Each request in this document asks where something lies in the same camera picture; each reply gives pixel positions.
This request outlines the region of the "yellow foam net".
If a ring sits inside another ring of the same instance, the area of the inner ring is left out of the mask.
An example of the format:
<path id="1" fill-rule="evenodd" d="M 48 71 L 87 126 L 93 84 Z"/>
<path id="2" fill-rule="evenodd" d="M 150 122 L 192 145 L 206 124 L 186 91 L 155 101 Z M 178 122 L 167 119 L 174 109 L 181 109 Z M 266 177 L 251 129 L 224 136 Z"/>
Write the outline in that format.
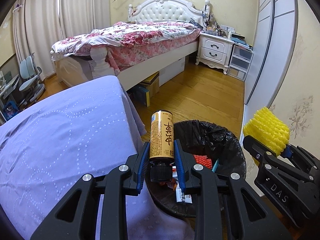
<path id="1" fill-rule="evenodd" d="M 290 139 L 289 127 L 267 107 L 257 110 L 243 128 L 244 136 L 252 136 L 279 156 Z"/>

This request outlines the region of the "red foam net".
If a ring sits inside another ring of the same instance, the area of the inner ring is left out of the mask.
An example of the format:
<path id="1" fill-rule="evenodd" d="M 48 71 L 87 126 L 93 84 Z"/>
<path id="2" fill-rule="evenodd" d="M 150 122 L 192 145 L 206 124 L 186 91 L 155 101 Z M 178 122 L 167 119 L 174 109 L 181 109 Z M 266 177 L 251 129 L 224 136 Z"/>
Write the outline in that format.
<path id="1" fill-rule="evenodd" d="M 208 158 L 206 155 L 195 155 L 194 154 L 193 157 L 195 158 L 195 161 L 197 164 L 201 164 L 202 166 L 204 166 L 210 170 L 213 168 L 212 160 L 210 158 Z"/>

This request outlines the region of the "yellow label bottle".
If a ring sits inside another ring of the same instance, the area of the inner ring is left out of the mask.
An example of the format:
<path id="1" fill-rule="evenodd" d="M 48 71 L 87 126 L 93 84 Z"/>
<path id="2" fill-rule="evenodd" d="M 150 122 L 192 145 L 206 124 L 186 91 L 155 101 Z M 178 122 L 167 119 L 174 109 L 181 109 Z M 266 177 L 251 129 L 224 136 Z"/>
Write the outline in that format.
<path id="1" fill-rule="evenodd" d="M 151 117 L 150 180 L 162 183 L 172 180 L 174 154 L 174 122 L 169 111 L 157 111 Z"/>

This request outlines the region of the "teal white wrapper tube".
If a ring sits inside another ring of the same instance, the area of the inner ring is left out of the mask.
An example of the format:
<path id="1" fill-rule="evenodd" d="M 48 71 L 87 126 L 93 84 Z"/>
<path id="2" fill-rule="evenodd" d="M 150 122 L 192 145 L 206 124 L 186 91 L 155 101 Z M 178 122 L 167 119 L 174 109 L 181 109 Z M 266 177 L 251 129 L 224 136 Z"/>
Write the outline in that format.
<path id="1" fill-rule="evenodd" d="M 212 172 L 216 172 L 216 169 L 217 169 L 218 165 L 219 165 L 219 160 L 217 160 L 217 161 L 214 163 L 213 168 L 212 168 Z"/>

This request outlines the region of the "white printed packet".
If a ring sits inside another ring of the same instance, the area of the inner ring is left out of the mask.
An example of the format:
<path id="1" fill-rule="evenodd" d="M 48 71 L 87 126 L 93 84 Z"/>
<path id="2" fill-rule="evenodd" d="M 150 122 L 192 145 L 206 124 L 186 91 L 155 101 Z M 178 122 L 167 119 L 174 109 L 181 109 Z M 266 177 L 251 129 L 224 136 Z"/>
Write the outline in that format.
<path id="1" fill-rule="evenodd" d="M 192 198 L 190 194 L 184 194 L 178 183 L 178 176 L 176 166 L 172 167 L 172 188 L 176 193 L 176 202 L 192 204 Z"/>

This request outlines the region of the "black lined trash bin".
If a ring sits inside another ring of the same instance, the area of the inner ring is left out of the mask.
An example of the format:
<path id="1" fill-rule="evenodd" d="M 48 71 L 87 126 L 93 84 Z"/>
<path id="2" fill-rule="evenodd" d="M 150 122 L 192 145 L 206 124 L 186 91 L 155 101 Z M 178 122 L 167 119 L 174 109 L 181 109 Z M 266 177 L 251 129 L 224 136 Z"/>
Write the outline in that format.
<path id="1" fill-rule="evenodd" d="M 227 128 L 214 123 L 186 120 L 174 124 L 174 136 L 180 140 L 184 152 L 205 155 L 214 164 L 218 162 L 216 173 L 228 176 L 233 172 L 246 177 L 246 161 L 238 138 Z M 150 181 L 147 174 L 145 182 L 155 205 L 161 211 L 176 218 L 194 218 L 196 215 L 195 196 L 192 203 L 176 202 L 176 193 L 168 185 Z"/>

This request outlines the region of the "purple tablecloth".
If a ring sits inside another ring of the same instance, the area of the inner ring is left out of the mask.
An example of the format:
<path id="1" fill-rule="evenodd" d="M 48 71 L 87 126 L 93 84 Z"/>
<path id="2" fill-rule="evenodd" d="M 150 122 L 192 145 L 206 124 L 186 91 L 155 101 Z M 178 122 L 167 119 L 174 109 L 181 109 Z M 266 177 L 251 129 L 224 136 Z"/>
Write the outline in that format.
<path id="1" fill-rule="evenodd" d="M 1 126 L 1 207 L 30 239 L 85 174 L 108 175 L 143 146 L 145 127 L 117 77 L 54 94 Z"/>

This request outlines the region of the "plastic drawer unit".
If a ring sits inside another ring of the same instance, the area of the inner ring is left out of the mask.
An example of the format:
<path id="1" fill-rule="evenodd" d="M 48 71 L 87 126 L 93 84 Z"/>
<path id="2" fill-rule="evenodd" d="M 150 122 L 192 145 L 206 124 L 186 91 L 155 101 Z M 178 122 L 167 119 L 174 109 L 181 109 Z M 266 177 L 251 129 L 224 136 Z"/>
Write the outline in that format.
<path id="1" fill-rule="evenodd" d="M 245 81 L 252 59 L 253 51 L 236 43 L 232 49 L 227 75 Z"/>

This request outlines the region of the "white nightstand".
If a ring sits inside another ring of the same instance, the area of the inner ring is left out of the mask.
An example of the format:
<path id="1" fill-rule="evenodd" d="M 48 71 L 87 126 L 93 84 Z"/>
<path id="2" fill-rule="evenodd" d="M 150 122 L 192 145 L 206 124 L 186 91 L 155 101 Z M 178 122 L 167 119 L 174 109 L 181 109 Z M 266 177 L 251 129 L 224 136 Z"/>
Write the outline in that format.
<path id="1" fill-rule="evenodd" d="M 225 37 L 200 33 L 196 65 L 203 63 L 209 68 L 221 69 L 226 75 L 234 44 Z"/>

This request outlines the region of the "white storage box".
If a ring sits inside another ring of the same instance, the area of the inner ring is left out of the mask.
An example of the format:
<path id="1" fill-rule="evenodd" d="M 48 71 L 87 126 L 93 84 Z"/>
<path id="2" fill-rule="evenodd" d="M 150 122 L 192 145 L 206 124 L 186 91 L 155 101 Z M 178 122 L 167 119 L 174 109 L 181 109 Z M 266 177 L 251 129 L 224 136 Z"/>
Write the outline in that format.
<path id="1" fill-rule="evenodd" d="M 181 58 L 178 61 L 166 66 L 159 71 L 159 85 L 162 86 L 175 76 L 184 71 L 185 58 Z"/>

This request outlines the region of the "cardboard box under bed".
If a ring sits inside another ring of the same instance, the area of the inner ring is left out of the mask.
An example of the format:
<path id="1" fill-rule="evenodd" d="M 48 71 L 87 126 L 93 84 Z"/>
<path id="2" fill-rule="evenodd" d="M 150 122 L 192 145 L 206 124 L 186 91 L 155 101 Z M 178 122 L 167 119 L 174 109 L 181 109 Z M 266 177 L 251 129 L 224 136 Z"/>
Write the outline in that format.
<path id="1" fill-rule="evenodd" d="M 152 74 L 129 90 L 129 95 L 149 107 L 151 98 L 159 92 L 159 72 Z"/>

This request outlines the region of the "study desk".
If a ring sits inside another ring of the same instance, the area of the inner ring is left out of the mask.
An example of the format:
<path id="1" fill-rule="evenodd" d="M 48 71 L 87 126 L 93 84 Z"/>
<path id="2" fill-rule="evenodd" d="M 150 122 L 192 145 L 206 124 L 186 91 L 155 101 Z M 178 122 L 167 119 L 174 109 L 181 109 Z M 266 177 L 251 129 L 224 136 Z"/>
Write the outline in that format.
<path id="1" fill-rule="evenodd" d="M 7 85 L 4 86 L 4 89 L 1 91 L 1 116 L 4 120 L 4 122 L 7 122 L 7 118 L 4 115 L 4 106 L 7 103 L 7 101 L 13 101 L 16 103 L 16 100 L 12 96 L 12 92 L 16 89 L 18 83 L 20 81 L 20 76 L 16 75 L 15 77 L 12 78 L 11 81 Z"/>

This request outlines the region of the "light blue desk chair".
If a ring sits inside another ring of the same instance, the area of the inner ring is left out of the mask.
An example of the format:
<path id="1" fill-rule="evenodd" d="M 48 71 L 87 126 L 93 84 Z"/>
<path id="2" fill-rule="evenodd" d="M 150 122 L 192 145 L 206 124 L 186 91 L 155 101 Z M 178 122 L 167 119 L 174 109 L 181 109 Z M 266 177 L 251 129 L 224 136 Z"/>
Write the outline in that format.
<path id="1" fill-rule="evenodd" d="M 30 103 L 36 103 L 40 96 L 44 93 L 46 87 L 41 83 L 40 75 L 42 68 L 34 62 L 34 53 L 26 57 L 19 66 L 20 76 L 23 83 L 19 87 L 20 92 L 27 92 L 21 105 L 26 106 Z"/>

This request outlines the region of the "white bed with headboard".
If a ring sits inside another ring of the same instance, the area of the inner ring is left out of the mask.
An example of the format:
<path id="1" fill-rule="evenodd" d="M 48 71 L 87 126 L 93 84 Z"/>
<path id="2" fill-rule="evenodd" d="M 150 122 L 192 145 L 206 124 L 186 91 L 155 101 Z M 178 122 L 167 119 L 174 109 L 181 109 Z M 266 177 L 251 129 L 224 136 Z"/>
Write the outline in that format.
<path id="1" fill-rule="evenodd" d="M 187 0 L 146 0 L 128 9 L 128 21 L 52 45 L 57 77 L 67 86 L 115 75 L 128 90 L 197 51 L 211 18 L 210 0 L 198 10 Z"/>

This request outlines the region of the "floral pink quilt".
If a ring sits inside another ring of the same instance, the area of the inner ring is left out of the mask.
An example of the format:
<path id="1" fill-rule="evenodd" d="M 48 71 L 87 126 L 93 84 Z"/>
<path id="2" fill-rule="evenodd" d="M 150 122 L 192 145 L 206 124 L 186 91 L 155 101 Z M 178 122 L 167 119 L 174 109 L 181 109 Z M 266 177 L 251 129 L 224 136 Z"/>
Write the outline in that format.
<path id="1" fill-rule="evenodd" d="M 68 56 L 89 56 L 92 48 L 105 47 L 105 61 L 119 74 L 125 68 L 196 41 L 200 32 L 199 27 L 186 22 L 118 22 L 57 41 L 50 54 L 55 62 Z"/>

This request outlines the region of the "beige curtains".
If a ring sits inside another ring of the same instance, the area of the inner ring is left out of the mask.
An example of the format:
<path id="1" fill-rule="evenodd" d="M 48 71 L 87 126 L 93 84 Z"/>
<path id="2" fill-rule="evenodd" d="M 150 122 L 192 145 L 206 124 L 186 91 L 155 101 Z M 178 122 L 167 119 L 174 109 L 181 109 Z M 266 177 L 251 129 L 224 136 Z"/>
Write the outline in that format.
<path id="1" fill-rule="evenodd" d="M 110 0 L 16 0 L 12 15 L 18 62 L 33 55 L 45 79 L 56 72 L 55 42 L 110 26 Z"/>

